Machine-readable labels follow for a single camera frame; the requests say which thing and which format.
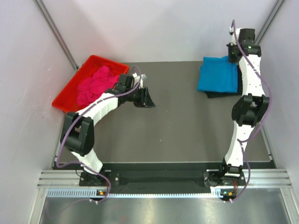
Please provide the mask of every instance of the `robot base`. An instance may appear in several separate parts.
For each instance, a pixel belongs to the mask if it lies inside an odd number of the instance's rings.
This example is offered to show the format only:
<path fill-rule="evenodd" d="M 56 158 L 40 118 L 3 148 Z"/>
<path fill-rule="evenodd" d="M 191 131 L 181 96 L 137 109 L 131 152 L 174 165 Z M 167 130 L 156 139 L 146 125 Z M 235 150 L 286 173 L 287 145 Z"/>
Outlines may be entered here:
<path fill-rule="evenodd" d="M 234 181 L 237 186 L 244 186 L 246 181 L 244 173 L 242 172 L 239 178 L 226 178 L 222 176 L 219 171 L 206 171 L 203 172 L 204 184 L 208 187 L 217 187 L 221 189 L 221 200 L 229 201 L 237 196 L 237 192 L 234 189 Z"/>
<path fill-rule="evenodd" d="M 100 171 L 100 174 L 104 175 L 111 182 L 112 186 L 119 185 L 119 173 L 118 172 L 106 172 L 105 169 Z M 104 178 L 93 175 L 83 171 L 80 175 L 79 186 L 81 187 L 96 187 L 96 186 L 107 186 Z"/>

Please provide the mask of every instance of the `cable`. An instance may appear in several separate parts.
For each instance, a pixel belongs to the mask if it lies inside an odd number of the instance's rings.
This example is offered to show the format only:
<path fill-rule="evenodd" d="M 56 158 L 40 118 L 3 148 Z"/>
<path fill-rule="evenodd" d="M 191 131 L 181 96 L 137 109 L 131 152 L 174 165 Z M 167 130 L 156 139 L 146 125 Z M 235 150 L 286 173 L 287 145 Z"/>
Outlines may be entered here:
<path fill-rule="evenodd" d="M 76 167 L 76 169 L 75 169 L 75 171 L 76 171 L 76 174 L 77 174 L 77 176 L 78 176 L 78 177 L 80 177 L 80 178 L 81 178 L 81 176 L 80 176 L 80 175 L 77 173 L 77 169 L 78 169 L 78 168 Z"/>
<path fill-rule="evenodd" d="M 65 136 L 64 136 L 64 138 L 63 138 L 63 140 L 62 140 L 62 142 L 61 142 L 61 145 L 60 145 L 60 148 L 59 148 L 59 151 L 58 151 L 58 156 L 57 156 L 57 161 L 56 161 L 56 166 L 57 166 L 58 168 L 63 168 L 63 167 L 68 166 L 68 165 L 70 165 L 70 164 L 80 164 L 80 165 L 82 165 L 84 168 L 88 169 L 89 171 L 95 173 L 96 175 L 98 175 L 98 176 L 100 176 L 100 177 L 102 177 L 102 178 L 104 178 L 104 179 L 106 180 L 106 182 L 107 182 L 107 184 L 108 184 L 107 193 L 104 195 L 104 197 L 103 197 L 99 202 L 103 202 L 103 201 L 105 201 L 105 200 L 107 199 L 108 194 L 110 193 L 110 190 L 111 190 L 111 182 L 108 180 L 108 178 L 105 177 L 103 174 L 100 174 L 100 173 L 96 172 L 95 170 L 90 169 L 90 168 L 87 167 L 84 163 L 79 162 L 79 161 L 71 161 L 71 162 L 67 162 L 67 163 L 65 163 L 65 164 L 60 164 L 60 157 L 61 157 L 61 154 L 62 154 L 64 145 L 65 145 L 66 139 L 67 139 L 67 137 L 69 136 L 71 130 L 73 129 L 73 127 L 75 126 L 75 124 L 76 124 L 76 123 L 77 123 L 77 122 L 78 122 L 78 121 L 79 121 L 79 120 L 80 120 L 80 119 L 81 119 L 81 118 L 82 118 L 88 111 L 90 111 L 90 110 L 91 110 L 92 108 L 94 108 L 97 104 L 99 104 L 100 102 L 102 102 L 102 101 L 104 101 L 104 100 L 112 99 L 112 98 L 115 98 L 115 97 L 126 96 L 126 95 L 132 93 L 133 91 L 135 91 L 135 90 L 140 86 L 140 83 L 141 83 L 141 80 L 142 80 L 142 79 L 141 79 L 141 77 L 142 77 L 142 73 L 141 73 L 141 70 L 140 70 L 140 68 L 139 68 L 138 66 L 134 66 L 134 67 L 132 68 L 132 71 L 133 71 L 133 72 L 134 72 L 134 69 L 135 69 L 135 68 L 138 69 L 138 72 L 139 72 L 139 80 L 138 80 L 138 83 L 136 84 L 136 86 L 135 86 L 133 89 L 129 90 L 128 92 L 121 93 L 121 94 L 117 94 L 117 95 L 110 96 L 110 97 L 106 97 L 106 98 L 104 98 L 104 99 L 100 99 L 99 101 L 97 101 L 96 103 L 94 103 L 94 104 L 92 104 L 90 107 L 88 107 L 82 114 L 80 114 L 80 115 L 74 120 L 74 122 L 71 124 L 71 126 L 69 127 L 69 129 L 66 131 Z M 89 199 L 84 198 L 84 199 L 79 199 L 79 200 L 77 200 L 77 201 L 74 201 L 73 203 L 71 203 L 71 204 L 69 204 L 68 206 L 66 206 L 62 211 L 59 212 L 59 214 L 57 214 L 57 215 L 54 216 L 54 217 L 50 217 L 50 216 L 49 216 L 49 211 L 47 210 L 47 215 L 48 215 L 49 219 L 54 219 L 54 218 L 60 216 L 65 210 L 67 210 L 69 207 L 71 207 L 71 206 L 74 205 L 75 203 L 77 203 L 77 202 L 81 202 L 81 201 L 87 201 L 87 200 L 89 200 Z"/>
<path fill-rule="evenodd" d="M 266 80 L 263 79 L 263 77 L 258 73 L 258 71 L 255 69 L 254 65 L 251 63 L 251 61 L 249 60 L 249 58 L 246 56 L 245 52 L 243 51 L 239 41 L 238 41 L 238 38 L 237 38 L 237 33 L 236 33 L 236 30 L 235 30 L 235 20 L 233 20 L 232 22 L 232 25 L 231 27 L 234 29 L 234 36 L 235 36 L 235 42 L 240 50 L 240 52 L 242 53 L 243 57 L 245 58 L 245 60 L 247 61 L 247 63 L 251 66 L 252 70 L 255 72 L 255 74 L 260 78 L 260 80 L 262 81 L 262 83 L 264 83 L 266 86 L 267 86 L 267 89 L 268 89 L 268 93 L 269 93 L 269 105 L 268 105 L 268 108 L 267 108 L 267 111 L 264 115 L 264 118 L 262 120 L 262 122 L 260 123 L 259 127 L 257 128 L 257 130 L 254 132 L 253 135 L 249 136 L 248 139 L 246 140 L 240 140 L 240 139 L 237 139 L 238 142 L 240 143 L 240 146 L 241 146 L 241 150 L 242 150 L 242 154 L 243 154 L 243 159 L 247 165 L 247 169 L 248 169 L 248 178 L 247 178 L 247 181 L 244 185 L 244 188 L 241 190 L 241 192 L 231 201 L 231 202 L 234 202 L 236 201 L 245 191 L 245 189 L 247 188 L 249 182 L 250 182 L 250 177 L 251 177 L 251 170 L 250 170 L 250 165 L 248 163 L 248 161 L 246 160 L 246 156 L 245 156 L 245 151 L 244 151 L 244 147 L 243 147 L 243 143 L 245 142 L 249 142 L 250 140 L 252 140 L 262 129 L 262 127 L 264 126 L 265 124 L 265 121 L 266 119 L 268 118 L 269 116 L 269 113 L 270 113 L 270 110 L 271 110 L 271 107 L 272 107 L 272 101 L 273 101 L 273 94 L 272 94 L 272 89 L 271 87 L 268 85 L 268 83 L 266 82 Z"/>
<path fill-rule="evenodd" d="M 234 180 L 234 191 L 237 192 L 238 190 L 238 183 L 236 180 Z"/>

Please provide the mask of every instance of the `metal frame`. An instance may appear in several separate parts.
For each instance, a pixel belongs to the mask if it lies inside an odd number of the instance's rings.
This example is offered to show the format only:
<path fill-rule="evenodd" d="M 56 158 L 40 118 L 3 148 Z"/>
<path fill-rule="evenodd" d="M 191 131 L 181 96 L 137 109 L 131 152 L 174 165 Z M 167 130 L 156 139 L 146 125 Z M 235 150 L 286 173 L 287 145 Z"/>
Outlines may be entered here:
<path fill-rule="evenodd" d="M 248 170 L 243 170 L 248 178 Z M 80 178 L 74 170 L 44 170 L 41 173 L 36 193 L 36 202 L 31 212 L 30 224 L 40 221 L 46 197 L 94 197 L 95 190 L 105 191 L 106 187 L 80 187 Z M 287 212 L 292 224 L 299 221 L 299 206 L 292 188 L 289 175 L 285 169 L 252 169 L 248 185 L 251 189 L 277 188 L 281 190 Z M 220 189 L 211 187 L 210 193 L 197 194 L 110 194 L 109 198 L 217 198 Z"/>
<path fill-rule="evenodd" d="M 271 10 L 270 14 L 268 15 L 265 23 L 262 26 L 261 31 L 259 32 L 259 34 L 256 37 L 256 44 L 260 44 L 263 37 L 265 36 L 265 34 L 267 33 L 270 25 L 273 23 L 277 13 L 280 11 L 281 7 L 283 6 L 283 4 L 285 3 L 285 0 L 277 0 L 273 9 Z"/>
<path fill-rule="evenodd" d="M 275 156 L 273 146 L 272 146 L 270 138 L 269 138 L 267 128 L 265 126 L 262 127 L 261 133 L 262 133 L 263 139 L 265 141 L 265 145 L 266 145 L 270 160 L 274 162 L 276 168 L 283 168 L 278 163 L 277 157 Z"/>
<path fill-rule="evenodd" d="M 285 202 L 285 207 L 288 212 L 292 224 L 299 223 L 299 204 L 293 188 L 281 188 L 281 194 Z"/>
<path fill-rule="evenodd" d="M 37 8 L 39 9 L 39 11 L 41 12 L 43 18 L 46 20 L 50 30 L 52 31 L 53 35 L 55 36 L 59 46 L 61 47 L 61 50 L 65 53 L 65 56 L 67 57 L 67 59 L 69 60 L 69 62 L 71 63 L 72 67 L 74 68 L 74 70 L 78 70 L 79 67 L 75 62 L 75 59 L 73 58 L 73 56 L 71 55 L 68 47 L 66 46 L 62 36 L 60 35 L 54 21 L 52 20 L 46 6 L 44 5 L 42 0 L 33 0 L 33 2 L 35 2 Z"/>

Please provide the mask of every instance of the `metal floor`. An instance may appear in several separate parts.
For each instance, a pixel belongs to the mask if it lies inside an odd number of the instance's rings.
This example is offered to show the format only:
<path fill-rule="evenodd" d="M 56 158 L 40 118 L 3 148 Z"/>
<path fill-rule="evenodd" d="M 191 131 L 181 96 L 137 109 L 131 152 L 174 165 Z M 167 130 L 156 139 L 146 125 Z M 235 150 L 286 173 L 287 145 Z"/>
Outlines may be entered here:
<path fill-rule="evenodd" d="M 196 91 L 202 62 L 138 65 L 154 109 L 125 103 L 95 127 L 94 150 L 103 162 L 222 161 L 233 134 L 231 110 L 240 97 L 208 99 Z M 249 161 L 269 161 L 261 134 L 246 148 Z M 61 162 L 76 158 L 65 150 Z"/>
<path fill-rule="evenodd" d="M 47 198 L 57 215 L 77 198 Z M 40 224 L 290 224 L 279 189 L 248 189 L 233 204 L 220 199 L 108 199 L 103 204 L 79 202 L 59 217 Z"/>

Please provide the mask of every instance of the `folded cloth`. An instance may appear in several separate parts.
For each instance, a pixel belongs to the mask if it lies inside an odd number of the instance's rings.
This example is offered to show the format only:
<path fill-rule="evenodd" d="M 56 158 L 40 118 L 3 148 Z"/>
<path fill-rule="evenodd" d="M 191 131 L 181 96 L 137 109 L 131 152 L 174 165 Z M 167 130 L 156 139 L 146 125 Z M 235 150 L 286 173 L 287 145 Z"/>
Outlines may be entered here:
<path fill-rule="evenodd" d="M 237 65 L 229 63 L 228 56 L 204 57 L 199 73 L 198 91 L 237 92 Z"/>
<path fill-rule="evenodd" d="M 218 97 L 229 97 L 229 96 L 241 96 L 243 93 L 243 81 L 242 81 L 242 73 L 237 66 L 237 71 L 238 71 L 238 90 L 237 92 L 209 92 L 205 91 L 205 94 L 207 95 L 208 98 L 218 98 Z"/>
<path fill-rule="evenodd" d="M 114 76 L 107 66 L 100 67 L 93 75 L 83 80 L 77 87 L 78 106 L 88 106 L 97 100 L 107 89 L 118 82 L 119 76 Z"/>

